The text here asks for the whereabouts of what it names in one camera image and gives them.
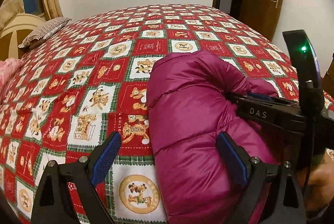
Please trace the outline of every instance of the pink pillow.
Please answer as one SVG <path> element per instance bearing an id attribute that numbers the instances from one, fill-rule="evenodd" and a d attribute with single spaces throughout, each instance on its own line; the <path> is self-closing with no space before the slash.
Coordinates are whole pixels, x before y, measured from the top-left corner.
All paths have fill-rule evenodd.
<path id="1" fill-rule="evenodd" d="M 5 95 L 5 85 L 23 65 L 22 60 L 16 58 L 7 58 L 5 61 L 0 61 L 0 104 L 2 96 Z"/>

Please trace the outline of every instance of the red and white checkered bedspread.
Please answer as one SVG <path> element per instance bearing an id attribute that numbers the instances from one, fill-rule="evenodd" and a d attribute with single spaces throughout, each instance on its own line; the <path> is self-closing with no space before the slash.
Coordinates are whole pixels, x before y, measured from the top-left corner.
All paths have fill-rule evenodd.
<path id="1" fill-rule="evenodd" d="M 200 49 L 248 77 L 264 78 L 280 97 L 298 99 L 296 71 L 279 48 L 229 15 L 200 5 L 102 13 L 66 26 L 26 54 L 0 106 L 0 187 L 20 220 L 30 222 L 49 160 L 73 162 L 117 130 L 121 149 L 96 189 L 99 196 L 117 223 L 166 223 L 146 84 L 154 62 L 167 53 Z M 325 99 L 334 109 L 333 99 Z M 69 189 L 80 221 L 88 222 L 75 185 Z"/>

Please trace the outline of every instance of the cable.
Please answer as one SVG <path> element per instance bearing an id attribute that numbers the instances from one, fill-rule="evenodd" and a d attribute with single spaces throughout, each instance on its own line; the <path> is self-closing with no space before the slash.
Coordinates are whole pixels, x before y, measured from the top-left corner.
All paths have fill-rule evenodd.
<path id="1" fill-rule="evenodd" d="M 315 126 L 314 125 L 315 125 L 314 119 L 312 119 L 311 154 L 310 154 L 310 162 L 309 162 L 310 165 L 307 169 L 306 178 L 305 178 L 305 182 L 304 182 L 304 186 L 303 186 L 303 190 L 302 190 L 302 194 L 303 194 L 304 198 L 305 198 L 306 187 L 309 183 L 311 169 L 312 169 L 312 157 L 313 157 L 313 152 L 314 152 L 314 132 L 315 132 Z"/>

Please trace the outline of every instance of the pink cloth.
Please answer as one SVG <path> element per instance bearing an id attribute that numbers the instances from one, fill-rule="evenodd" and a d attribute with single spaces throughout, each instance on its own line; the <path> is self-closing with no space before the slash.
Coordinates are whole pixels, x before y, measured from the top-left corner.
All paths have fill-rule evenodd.
<path id="1" fill-rule="evenodd" d="M 8 89 L 6 84 L 22 65 L 22 60 L 16 58 L 7 58 L 5 61 L 0 61 L 0 104 Z"/>
<path id="2" fill-rule="evenodd" d="M 208 51 L 171 53 L 154 63 L 147 86 L 150 138 L 156 174 L 169 224 L 221 224 L 233 211 L 241 188 L 231 180 L 216 149 L 228 132 L 250 156 L 279 163 L 283 140 L 274 131 L 235 114 L 227 92 L 277 96 L 262 79 L 249 79 Z M 263 188 L 249 224 L 258 222 Z"/>

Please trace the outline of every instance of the door handle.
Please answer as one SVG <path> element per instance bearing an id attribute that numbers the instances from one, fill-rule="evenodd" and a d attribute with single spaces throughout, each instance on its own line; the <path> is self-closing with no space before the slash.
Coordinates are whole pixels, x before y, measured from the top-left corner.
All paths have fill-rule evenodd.
<path id="1" fill-rule="evenodd" d="M 270 0 L 270 1 L 272 1 L 272 2 L 274 2 L 274 3 L 275 3 L 275 8 L 277 8 L 277 7 L 278 7 L 278 0 L 276 0 L 276 1 L 274 1 L 274 0 Z"/>

